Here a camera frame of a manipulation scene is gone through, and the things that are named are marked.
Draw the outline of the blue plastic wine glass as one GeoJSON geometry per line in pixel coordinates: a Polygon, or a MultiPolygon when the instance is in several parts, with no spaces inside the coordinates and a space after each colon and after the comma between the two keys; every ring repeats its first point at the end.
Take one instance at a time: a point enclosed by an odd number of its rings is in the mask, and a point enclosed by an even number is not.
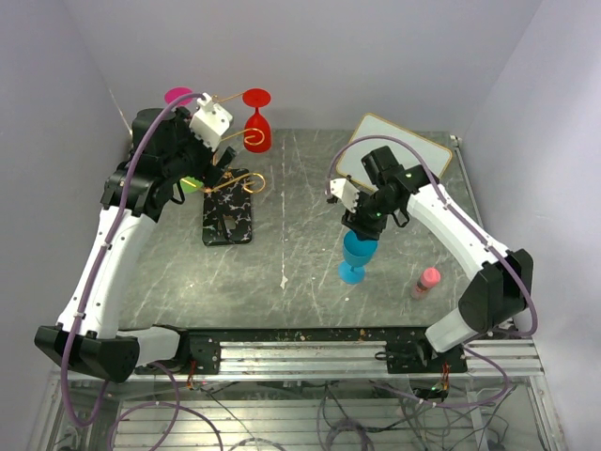
{"type": "Polygon", "coordinates": [[[371,261],[378,249],[378,241],[360,240],[357,234],[349,230],[343,240],[343,261],[338,274],[343,282],[357,285],[366,275],[365,266],[371,261]]]}

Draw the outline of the red plastic wine glass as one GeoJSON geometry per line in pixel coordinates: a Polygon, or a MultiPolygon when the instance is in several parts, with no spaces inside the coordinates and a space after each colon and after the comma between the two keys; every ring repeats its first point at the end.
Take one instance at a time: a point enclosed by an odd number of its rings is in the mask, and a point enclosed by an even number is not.
{"type": "Polygon", "coordinates": [[[271,147],[271,129],[268,121],[260,113],[260,109],[270,103],[270,93],[262,88],[254,87],[242,95],[243,102],[254,109],[244,128],[244,146],[252,153],[264,153],[271,147]]]}

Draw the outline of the green plastic wine glass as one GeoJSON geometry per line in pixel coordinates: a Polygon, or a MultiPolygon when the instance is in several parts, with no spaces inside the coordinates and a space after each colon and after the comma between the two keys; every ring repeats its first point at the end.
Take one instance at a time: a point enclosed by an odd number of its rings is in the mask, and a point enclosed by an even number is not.
{"type": "Polygon", "coordinates": [[[203,191],[204,189],[204,185],[200,180],[191,177],[182,178],[180,184],[184,194],[203,191]]]}

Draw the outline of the pink plastic wine glass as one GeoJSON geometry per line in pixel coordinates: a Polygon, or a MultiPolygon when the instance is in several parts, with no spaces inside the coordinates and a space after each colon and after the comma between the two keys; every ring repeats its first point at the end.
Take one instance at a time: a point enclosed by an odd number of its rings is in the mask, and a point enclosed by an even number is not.
{"type": "Polygon", "coordinates": [[[185,98],[185,96],[189,96],[193,91],[186,86],[177,86],[168,90],[163,98],[166,103],[171,103],[177,99],[180,99],[180,102],[177,104],[178,106],[184,106],[193,101],[193,98],[185,98]]]}

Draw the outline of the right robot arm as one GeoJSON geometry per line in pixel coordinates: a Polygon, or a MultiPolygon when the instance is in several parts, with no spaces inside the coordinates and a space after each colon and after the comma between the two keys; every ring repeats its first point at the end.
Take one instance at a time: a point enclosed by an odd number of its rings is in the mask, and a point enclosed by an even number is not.
{"type": "Polygon", "coordinates": [[[426,341],[417,345],[415,364],[437,370],[447,350],[486,334],[524,310],[532,310],[532,256],[511,251],[478,226],[447,194],[423,160],[404,167],[392,150],[380,147],[361,159],[376,189],[358,189],[350,177],[329,178],[326,196],[345,208],[342,223],[359,241],[378,241],[392,218],[404,227],[419,221],[446,247],[470,283],[457,307],[425,330],[426,341]]]}

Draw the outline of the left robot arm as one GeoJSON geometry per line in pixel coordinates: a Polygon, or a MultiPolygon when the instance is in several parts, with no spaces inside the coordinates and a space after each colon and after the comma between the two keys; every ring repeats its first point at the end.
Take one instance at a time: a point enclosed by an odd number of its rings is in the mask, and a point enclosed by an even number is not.
{"type": "Polygon", "coordinates": [[[212,187],[235,158],[228,148],[213,160],[232,121],[220,104],[137,114],[133,153],[105,181],[100,222],[80,281],[56,323],[39,327],[34,338],[63,370],[121,383],[136,367],[154,361],[171,373],[190,365],[186,332],[153,326],[126,333],[118,328],[119,312],[142,247],[179,182],[192,177],[212,187]]]}

